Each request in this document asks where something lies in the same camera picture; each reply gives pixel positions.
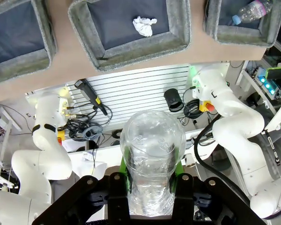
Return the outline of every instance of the pink label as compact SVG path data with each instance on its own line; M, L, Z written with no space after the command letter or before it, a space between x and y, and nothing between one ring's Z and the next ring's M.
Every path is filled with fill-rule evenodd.
M260 0L255 0L249 4L252 8L256 8L258 11L259 18L265 16L266 14L266 8L264 5L260 2Z

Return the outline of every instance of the gray fabric bin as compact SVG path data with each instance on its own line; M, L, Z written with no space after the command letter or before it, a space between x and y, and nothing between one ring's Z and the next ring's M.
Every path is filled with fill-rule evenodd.
M68 14L99 71L177 53L191 41L189 0L74 0ZM157 19L153 36L135 30L132 22L137 16Z
M252 23L232 26L232 16L252 0L209 0L203 24L205 32L222 44L272 47L281 24L281 0L274 0L271 12Z
M48 68L55 52L45 0L0 0L0 82Z

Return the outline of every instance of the white robotic arm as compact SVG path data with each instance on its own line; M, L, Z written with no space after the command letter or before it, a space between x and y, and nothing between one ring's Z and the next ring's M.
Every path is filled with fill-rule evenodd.
M261 218L281 210L281 178L273 181L259 145L248 141L264 129L263 117L243 104L216 69L203 69L194 78L193 96L211 101L224 118L213 125L215 140L239 163L251 208Z
M51 203L48 180L64 180L72 173L71 160L60 146L56 129L65 121L60 112L60 98L44 94L38 99L33 142L40 149L18 150L12 157L12 168L19 178L19 194L0 191L0 224L32 224Z

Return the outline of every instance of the screw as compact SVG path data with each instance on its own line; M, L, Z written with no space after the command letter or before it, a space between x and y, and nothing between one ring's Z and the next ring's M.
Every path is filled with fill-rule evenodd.
M214 185L215 185L215 181L214 181L214 180L210 180L210 181L209 181L209 184L210 184L211 186L214 186Z
M183 176L182 176L182 179L183 179L183 180L188 180L189 177L188 177L187 175L183 175Z

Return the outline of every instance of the brown table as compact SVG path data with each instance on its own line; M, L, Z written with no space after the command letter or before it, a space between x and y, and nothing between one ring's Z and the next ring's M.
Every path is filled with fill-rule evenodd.
M92 66L72 29L67 14L71 0L50 0L48 2L58 44L58 52L52 65L46 71L0 83L0 101L18 98L26 92L40 88L102 74ZM109 73L183 63L260 60L262 58L265 48L221 45L204 33L202 28L204 5L204 0L191 0L192 42L187 50Z

